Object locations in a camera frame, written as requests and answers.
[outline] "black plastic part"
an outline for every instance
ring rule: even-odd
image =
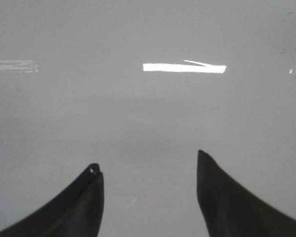
[[[0,232],[0,237],[96,237],[104,207],[103,174],[89,165],[42,208]]]
[[[211,237],[296,237],[296,220],[247,191],[203,151],[197,198]]]

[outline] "dark curved edge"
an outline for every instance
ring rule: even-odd
[[[197,198],[211,237],[296,237],[296,220],[250,193],[203,151]]]
[[[0,232],[0,237],[96,237],[104,208],[104,181],[89,165],[39,210]]]

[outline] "white floor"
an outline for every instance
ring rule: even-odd
[[[99,237],[207,237],[198,149],[296,218],[296,0],[0,1],[0,229],[97,162]]]

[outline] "glossy floor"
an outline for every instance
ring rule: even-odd
[[[0,1],[0,229],[96,162],[99,237],[206,237],[198,149],[296,218],[296,0]]]

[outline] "gray surface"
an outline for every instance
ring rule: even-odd
[[[99,237],[206,237],[198,149],[296,218],[296,1],[5,0],[0,60],[0,229],[98,162]]]

